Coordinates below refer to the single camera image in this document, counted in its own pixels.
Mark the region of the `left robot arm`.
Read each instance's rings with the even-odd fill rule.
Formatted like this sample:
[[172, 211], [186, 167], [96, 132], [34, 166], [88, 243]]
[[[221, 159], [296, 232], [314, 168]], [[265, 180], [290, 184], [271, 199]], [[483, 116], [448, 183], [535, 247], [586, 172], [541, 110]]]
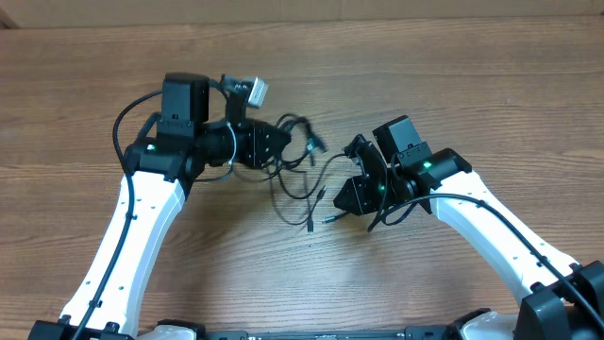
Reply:
[[38, 320], [32, 339], [133, 339], [159, 250], [207, 166], [261, 169], [290, 142], [289, 133], [249, 119], [267, 83], [166, 74], [161, 108], [136, 140], [116, 153], [124, 177], [113, 216], [84, 280], [55, 322]]

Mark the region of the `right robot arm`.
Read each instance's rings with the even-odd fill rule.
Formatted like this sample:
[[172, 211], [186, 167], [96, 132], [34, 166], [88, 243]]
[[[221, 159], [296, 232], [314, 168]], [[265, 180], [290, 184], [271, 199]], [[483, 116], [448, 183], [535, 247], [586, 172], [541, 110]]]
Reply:
[[600, 339], [603, 264], [583, 265], [531, 230], [490, 191], [458, 152], [431, 151], [402, 115], [344, 147], [361, 170], [333, 200], [369, 225], [402, 223], [416, 208], [460, 234], [492, 267], [519, 310], [477, 309], [438, 326], [408, 326], [406, 339]]

